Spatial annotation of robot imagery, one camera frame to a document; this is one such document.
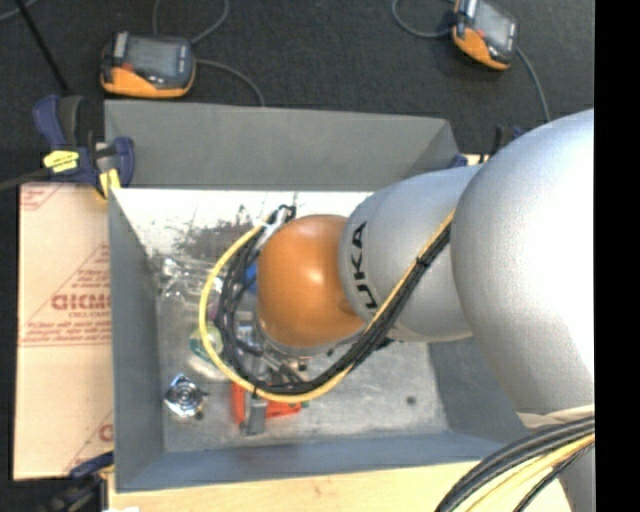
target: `black cable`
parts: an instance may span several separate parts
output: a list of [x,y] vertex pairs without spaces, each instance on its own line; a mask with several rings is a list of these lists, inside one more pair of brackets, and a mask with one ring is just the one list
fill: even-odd
[[9,188],[17,187],[19,185],[24,185],[25,183],[29,183],[32,181],[44,181],[48,178],[48,176],[49,174],[46,169],[38,169],[34,172],[16,176],[15,178],[10,178],[8,180],[0,182],[0,192]]
[[[160,7],[161,2],[162,0],[156,0],[155,3],[153,4],[153,14],[151,17],[151,30],[153,31],[154,34],[158,34],[158,8]],[[222,25],[225,22],[228,15],[229,15],[229,0],[224,0],[224,7],[220,17],[213,24],[211,24],[205,30],[200,32],[200,34],[192,37],[190,39],[191,44],[196,45],[202,39],[204,39],[205,37],[213,33],[220,25]]]
[[[405,31],[409,32],[410,34],[413,34],[414,36],[423,37],[423,38],[426,38],[426,39],[438,39],[438,38],[445,37],[445,36],[447,36],[449,34],[449,29],[445,29],[445,30],[442,30],[442,31],[439,31],[439,32],[420,32],[419,30],[416,30],[416,29],[410,27],[398,15],[397,6],[398,6],[399,2],[400,2],[400,0],[392,0],[392,2],[391,2],[391,14],[393,15],[393,18],[396,21],[396,23],[398,23],[398,25],[400,25]],[[544,115],[544,122],[548,123],[548,122],[551,121],[551,114],[549,112],[549,107],[547,105],[547,100],[545,98],[542,86],[540,85],[540,80],[538,79],[538,75],[537,75],[535,69],[533,68],[533,65],[531,64],[531,61],[529,61],[529,59],[527,58],[525,53],[519,47],[516,47],[516,54],[518,55],[518,57],[520,58],[520,60],[524,64],[525,68],[527,69],[527,72],[529,73],[529,76],[533,80],[533,85],[534,85],[534,87],[536,89],[536,94],[538,95],[538,98],[540,100],[540,105],[542,106],[542,112],[543,112],[543,115]]]
[[463,476],[441,500],[435,512],[452,512],[496,477],[539,455],[576,441],[595,431],[595,417],[550,427],[518,440],[483,459]]
[[516,54],[518,55],[518,57],[520,57],[520,60],[524,64],[525,68],[527,68],[527,72],[529,73],[529,76],[533,80],[533,85],[536,88],[536,93],[538,94],[538,98],[540,99],[540,105],[542,106],[544,122],[548,123],[551,121],[551,114],[549,113],[547,100],[544,96],[544,91],[542,90],[542,86],[540,85],[540,80],[538,80],[538,75],[536,74],[535,69],[533,69],[531,62],[529,61],[527,56],[524,54],[524,52],[520,49],[520,47],[516,47]]
[[[377,350],[381,344],[387,342],[386,335],[389,332],[389,329],[393,326],[393,323],[420,280],[420,277],[429,269],[435,258],[449,242],[450,230],[451,223],[442,230],[438,238],[432,243],[431,247],[429,247],[425,254],[416,261],[416,265],[412,268],[410,275],[402,284],[395,297],[391,300],[385,312],[380,315],[369,329],[353,343],[350,349],[342,357],[335,361],[320,375],[308,381],[302,381],[300,383],[288,382],[284,384],[269,384],[262,379],[254,377],[250,372],[248,372],[246,368],[244,368],[242,362],[239,361],[239,358],[236,358],[237,354],[234,354],[234,350],[231,348],[234,346],[236,339],[234,333],[235,306],[231,305],[231,307],[228,307],[226,295],[221,294],[215,324],[220,332],[223,347],[230,347],[227,349],[226,354],[229,356],[232,366],[246,381],[256,388],[283,395],[299,395],[313,391],[325,384],[337,373],[340,373],[349,367],[353,367],[352,369],[357,368],[367,357]],[[252,239],[245,244],[245,248],[253,248],[263,231],[264,229],[254,235]],[[225,277],[223,291],[228,290],[232,286],[233,281],[237,279],[234,276],[239,268],[241,269],[241,275],[244,275],[246,268],[242,269],[242,265],[239,264],[244,254],[245,253],[243,251],[238,251],[238,253],[231,258],[229,262],[230,270]]]
[[27,23],[27,26],[29,27],[31,34],[33,35],[36,42],[38,43],[38,46],[40,47],[40,51],[42,52],[42,55],[44,55],[44,58],[49,64],[49,67],[51,68],[51,72],[53,73],[58,84],[60,85],[63,95],[70,94],[71,89],[69,88],[69,85],[67,84],[66,80],[62,76],[62,73],[60,72],[60,69],[56,64],[56,61],[54,60],[53,55],[51,55],[51,52],[49,51],[49,47],[44,42],[44,39],[42,38],[42,35],[40,34],[38,27],[33,21],[31,14],[29,14],[29,10],[27,9],[27,7],[25,6],[22,0],[15,0],[15,2],[16,2],[16,5],[18,6],[20,13],[22,14],[22,17]]
[[409,32],[410,34],[413,34],[416,37],[423,37],[425,39],[439,39],[449,35],[449,28],[446,28],[437,32],[422,32],[420,30],[416,30],[415,28],[410,27],[400,18],[400,15],[398,14],[399,3],[400,3],[400,0],[392,0],[391,15],[393,16],[393,19],[396,21],[396,23],[400,25],[404,30]]
[[[40,0],[30,0],[29,2],[27,2],[25,4],[25,7],[29,8],[32,7],[34,4],[38,3]],[[10,11],[6,11],[2,14],[0,14],[0,23],[8,20],[10,18],[14,18],[15,16],[17,16],[18,14],[20,14],[20,9],[16,8]]]
[[523,498],[520,500],[516,508],[513,509],[513,512],[523,512],[525,508],[527,508],[531,502],[540,494],[551,482],[553,482],[560,474],[566,470],[571,464],[573,464],[577,459],[585,455],[589,452],[594,445],[585,446],[581,450],[578,450],[567,460],[561,462],[556,465],[551,472],[542,478]]
[[196,59],[196,62],[198,64],[203,64],[205,66],[210,66],[212,68],[221,69],[223,71],[226,71],[227,73],[231,73],[232,75],[235,75],[240,80],[245,82],[249,87],[251,87],[251,89],[253,89],[253,92],[255,93],[256,97],[258,98],[258,102],[260,103],[261,107],[264,107],[266,105],[266,103],[264,101],[264,96],[262,95],[262,93],[260,92],[260,89],[258,89],[256,84],[254,84],[246,75],[243,75],[237,69],[234,69],[234,68],[232,68],[230,66],[227,66],[225,64],[221,64],[220,62],[216,62],[216,61],[208,60],[208,59]]
[[[160,7],[160,3],[162,2],[162,0],[156,0],[155,3],[153,4],[153,13],[151,15],[151,30],[153,32],[154,35],[158,34],[158,8]],[[206,28],[205,30],[203,30],[202,32],[200,32],[200,34],[196,35],[195,37],[190,39],[190,42],[192,45],[195,45],[197,43],[199,43],[200,41],[202,41],[205,37],[209,36],[210,34],[212,34],[218,27],[220,27],[220,25],[222,25],[225,20],[227,19],[228,15],[229,15],[229,0],[224,0],[224,8],[223,8],[223,12],[220,15],[220,17],[213,23],[211,24],[208,28]],[[256,97],[258,98],[258,102],[260,103],[261,107],[264,107],[266,105],[266,102],[264,101],[264,96],[262,95],[262,92],[260,91],[260,89],[258,89],[258,86],[256,86],[256,84],[253,83],[252,80],[249,79],[249,77],[247,77],[246,75],[244,75],[243,73],[241,73],[240,71],[238,71],[237,69],[232,68],[231,66],[227,66],[226,64],[222,64],[220,62],[214,61],[214,60],[210,60],[210,59],[196,59],[196,64],[201,64],[203,66],[209,66],[215,69],[219,69],[221,71],[225,71],[227,73],[230,73],[232,75],[234,75],[236,78],[239,78],[240,80],[242,80],[245,84],[247,84],[255,93]]]

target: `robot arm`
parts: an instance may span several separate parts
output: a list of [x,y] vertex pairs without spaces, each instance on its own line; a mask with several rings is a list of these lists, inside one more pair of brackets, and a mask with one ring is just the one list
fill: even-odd
[[[331,389],[385,336],[473,335],[517,411],[591,406],[593,137],[594,112],[583,112],[521,136],[483,166],[376,192],[348,219],[291,220],[259,253],[257,230],[231,263],[242,289],[243,269],[257,259],[259,339],[238,348],[233,311],[225,317],[222,308],[216,323],[225,348],[218,355],[209,343],[208,352],[234,366],[229,375],[245,389],[294,402]],[[391,325],[381,324],[387,299],[452,212],[444,228],[450,243],[434,252]],[[202,323],[201,334],[207,346]],[[350,347],[346,356],[300,378],[296,365],[338,346]],[[580,461],[566,480],[575,510],[591,510],[592,464]]]

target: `handheld device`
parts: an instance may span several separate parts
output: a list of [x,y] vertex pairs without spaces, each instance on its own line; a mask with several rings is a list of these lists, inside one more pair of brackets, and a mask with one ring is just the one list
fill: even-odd
[[515,18],[487,0],[456,0],[453,42],[471,58],[505,70],[516,53]]
[[195,70],[187,39],[118,32],[103,51],[100,83],[113,94],[175,98],[189,91]]

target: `wire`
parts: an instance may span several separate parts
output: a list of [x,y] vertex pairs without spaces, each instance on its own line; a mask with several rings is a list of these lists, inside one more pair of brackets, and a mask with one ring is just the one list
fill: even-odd
[[[392,0],[392,2],[391,2],[391,14],[393,15],[393,18],[396,21],[396,23],[398,23],[398,25],[400,25],[405,31],[409,32],[410,34],[413,34],[414,36],[423,37],[423,38],[427,38],[427,39],[438,39],[438,38],[445,37],[445,36],[447,36],[449,34],[449,29],[448,28],[445,29],[445,30],[439,31],[439,32],[421,32],[419,30],[416,30],[416,29],[410,27],[398,15],[397,7],[398,7],[399,3],[400,3],[400,0]],[[542,112],[543,112],[543,115],[544,115],[544,122],[548,123],[548,122],[551,121],[551,114],[549,112],[549,107],[547,105],[547,100],[545,98],[544,91],[542,89],[542,85],[540,85],[540,80],[538,79],[538,75],[537,75],[535,69],[533,68],[533,65],[531,64],[531,61],[529,61],[529,59],[527,58],[525,53],[519,47],[516,47],[516,54],[518,55],[518,57],[520,58],[520,60],[524,64],[525,68],[527,69],[527,72],[529,73],[529,76],[533,80],[533,85],[534,85],[534,87],[536,89],[536,94],[538,95],[538,98],[540,100],[540,105],[542,106]]]
[[[154,35],[158,34],[158,9],[160,7],[161,2],[162,0],[156,0],[155,3],[153,4],[153,12],[151,15],[151,30],[153,31]],[[191,38],[190,43],[192,45],[195,45],[200,41],[202,41],[205,37],[212,34],[215,30],[217,30],[218,27],[220,27],[220,25],[222,25],[227,19],[227,17],[229,16],[229,9],[230,9],[229,0],[224,0],[224,8],[220,17],[208,28],[200,32],[195,37]],[[222,64],[221,62],[217,62],[209,59],[196,59],[196,63],[201,64],[203,66],[209,66],[215,69],[219,69],[221,71],[226,71],[227,73],[232,74],[236,78],[239,78],[253,90],[254,94],[258,98],[260,106],[264,107],[266,105],[264,96],[262,95],[262,92],[260,91],[260,89],[258,89],[258,86],[255,83],[253,83],[253,81],[249,77],[247,77],[237,69],[234,69],[231,66],[227,66],[226,64]]]
[[225,278],[223,293],[231,286],[231,283],[237,281],[235,273],[241,272],[244,275],[243,266],[241,265],[244,244],[252,244],[254,247],[259,240],[259,236],[264,229],[263,226],[257,226],[238,242],[233,244],[229,250],[216,263],[202,291],[200,301],[199,330],[202,344],[205,351],[220,370],[225,373],[233,382],[240,385],[247,391],[269,400],[286,403],[296,403],[307,401],[326,393],[342,380],[347,373],[351,372],[360,365],[369,355],[371,355],[379,347],[387,342],[386,334],[400,314],[408,297],[420,280],[420,277],[428,270],[435,258],[440,254],[442,249],[449,241],[451,223],[453,220],[454,210],[452,210],[438,229],[429,238],[427,243],[421,249],[415,261],[409,265],[405,274],[398,281],[394,289],[388,295],[382,306],[374,318],[369,322],[363,333],[353,343],[351,348],[338,361],[332,364],[328,369],[320,375],[309,381],[287,382],[284,384],[269,384],[253,377],[247,372],[243,365],[237,360],[237,355],[230,347],[235,345],[235,335],[231,335],[230,331],[234,326],[235,307],[227,309],[226,303],[221,295],[219,300],[218,313],[216,315],[216,327],[218,328],[223,346],[223,353],[229,357],[234,369],[228,367],[219,355],[213,349],[212,343],[208,337],[208,329],[206,322],[207,302],[213,281],[218,276],[222,267],[229,263],[231,269]]
[[24,18],[25,23],[27,24],[27,26],[29,27],[29,30],[31,31],[31,35],[33,35],[33,38],[36,40],[36,43],[38,44],[38,47],[40,48],[40,52],[42,53],[43,57],[47,61],[47,64],[49,64],[49,68],[51,69],[53,76],[58,82],[60,89],[62,89],[63,95],[67,95],[71,93],[71,88],[69,87],[66,80],[62,76],[62,73],[60,72],[60,68],[56,64],[56,61],[53,58],[53,55],[51,55],[51,52],[49,51],[49,47],[47,46],[47,43],[45,43],[44,38],[42,37],[42,34],[40,33],[40,31],[38,30],[38,27],[33,21],[33,18],[31,17],[31,14],[29,13],[27,6],[22,0],[15,0],[15,2],[18,5],[18,10],[20,14],[22,14],[22,17]]
[[[153,31],[154,34],[158,34],[158,9],[160,7],[161,2],[162,0],[156,0],[155,3],[153,4],[153,14],[151,16],[151,30]],[[220,17],[208,28],[200,32],[198,35],[192,37],[190,39],[191,44],[196,45],[200,41],[202,41],[202,39],[212,34],[215,30],[218,29],[220,25],[222,25],[225,22],[225,20],[227,19],[227,16],[229,16],[229,0],[224,0],[224,7]]]
[[0,182],[0,192],[32,181],[44,181],[47,177],[48,173],[46,169],[38,169],[37,171],[23,174],[15,178],[9,178],[8,180]]
[[538,79],[538,75],[536,74],[535,69],[533,69],[531,62],[529,61],[529,59],[524,54],[522,49],[520,49],[519,46],[516,47],[516,54],[518,55],[518,57],[520,57],[520,60],[522,61],[524,66],[527,68],[527,72],[529,73],[529,76],[533,80],[533,85],[536,88],[536,93],[538,94],[538,98],[540,99],[540,105],[542,106],[542,112],[544,114],[544,122],[548,123],[551,121],[551,114],[549,113],[549,106],[547,105],[547,100],[544,96],[544,91],[542,90],[542,86],[540,85],[540,80]]
[[550,427],[489,455],[463,476],[441,500],[436,512],[451,512],[498,476],[535,457],[549,454],[595,432],[595,416]]
[[223,71],[226,71],[226,72],[231,73],[232,75],[236,76],[237,78],[242,80],[244,83],[246,83],[249,87],[251,87],[251,89],[255,93],[256,97],[258,98],[258,101],[260,102],[260,106],[261,107],[264,107],[266,105],[266,103],[264,101],[264,96],[262,95],[262,93],[260,92],[260,89],[258,89],[256,84],[254,84],[249,79],[249,77],[247,77],[246,75],[242,74],[237,69],[234,69],[234,68],[232,68],[230,66],[227,66],[226,64],[221,64],[220,62],[216,62],[216,61],[208,60],[208,59],[196,59],[196,62],[198,64],[203,64],[205,66],[210,66],[212,68],[221,69]]
[[215,264],[215,266],[211,270],[211,273],[207,277],[207,281],[205,282],[205,284],[204,284],[204,286],[202,288],[202,295],[200,296],[200,314],[199,314],[200,337],[202,339],[202,344],[204,346],[204,349],[207,352],[207,354],[209,355],[209,357],[211,358],[211,360],[213,361],[213,363],[232,382],[235,382],[236,384],[238,384],[239,386],[241,386],[245,390],[250,391],[250,392],[254,393],[255,395],[257,395],[257,396],[259,396],[261,398],[265,398],[265,399],[271,400],[273,402],[295,403],[295,402],[303,402],[303,401],[311,400],[313,398],[316,398],[316,397],[326,393],[327,391],[329,391],[330,389],[335,387],[335,385],[338,384],[338,382],[340,382],[344,378],[344,376],[348,373],[348,369],[343,371],[343,372],[341,372],[341,373],[339,373],[339,374],[337,374],[337,375],[335,375],[333,377],[333,379],[327,381],[324,386],[321,386],[318,389],[313,390],[313,391],[311,391],[309,393],[301,394],[301,395],[294,396],[294,397],[278,395],[278,394],[269,393],[269,392],[266,392],[266,391],[263,391],[263,390],[257,388],[256,386],[252,385],[250,382],[247,382],[245,379],[240,377],[237,373],[235,373],[218,356],[217,352],[213,348],[211,340],[209,339],[209,332],[208,332],[208,329],[207,329],[207,302],[208,302],[208,299],[209,299],[209,294],[211,293],[211,289],[213,287],[213,283],[214,283],[216,277],[218,276],[218,274],[220,273],[220,271],[222,270],[222,268],[224,267],[224,265],[229,261],[231,256],[238,249],[240,249],[248,240],[250,240],[253,236],[258,234],[263,229],[263,227],[264,227],[263,224],[259,224],[256,227],[254,227],[251,230],[249,230],[247,233],[245,233],[242,237],[240,237],[229,248],[229,250],[225,254],[222,255],[222,257],[217,261],[217,263]]
[[443,30],[438,31],[438,32],[421,32],[420,30],[416,30],[415,28],[410,27],[409,25],[407,25],[400,18],[400,15],[398,14],[398,4],[399,3],[400,3],[400,0],[393,0],[391,2],[391,14],[393,16],[393,19],[396,21],[396,23],[398,25],[400,25],[404,30],[409,32],[410,34],[413,34],[416,37],[423,37],[423,38],[426,38],[426,39],[439,39],[439,38],[446,37],[447,35],[449,35],[449,29],[448,28],[443,29]]
[[491,489],[484,496],[479,498],[475,503],[467,509],[467,512],[477,512],[485,507],[486,510],[498,510],[497,502],[503,501],[522,484],[528,482],[541,473],[548,471],[550,468],[563,464],[571,459],[576,453],[581,452],[584,448],[588,448],[595,443],[595,434],[584,436],[577,441],[568,443],[565,446],[557,448],[553,452],[541,456],[532,462],[529,462],[524,468],[510,475],[503,482],[500,482],[495,488]]
[[520,500],[520,503],[516,505],[516,508],[513,509],[513,512],[523,512],[525,508],[527,508],[531,502],[534,500],[540,492],[542,492],[551,482],[553,482],[560,474],[567,469],[573,462],[586,454],[589,450],[591,450],[595,444],[585,446],[582,450],[576,451],[572,456],[567,457],[564,462],[558,464],[547,476],[542,478],[523,498]]
[[[33,6],[34,4],[38,3],[39,1],[40,0],[30,0],[24,6],[29,8],[29,7]],[[13,18],[13,17],[17,16],[18,14],[20,14],[20,9],[18,9],[18,8],[12,9],[10,11],[6,11],[6,12],[0,14],[0,22],[3,22],[3,21],[8,20],[10,18]]]

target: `red object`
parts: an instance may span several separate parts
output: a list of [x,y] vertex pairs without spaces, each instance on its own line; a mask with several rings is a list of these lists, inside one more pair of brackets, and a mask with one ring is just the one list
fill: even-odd
[[[237,425],[246,419],[244,414],[244,399],[246,394],[244,388],[235,382],[231,383],[231,413],[233,415],[233,422]],[[299,403],[286,404],[267,400],[267,419],[296,414],[300,412],[300,409],[302,409],[302,405]]]

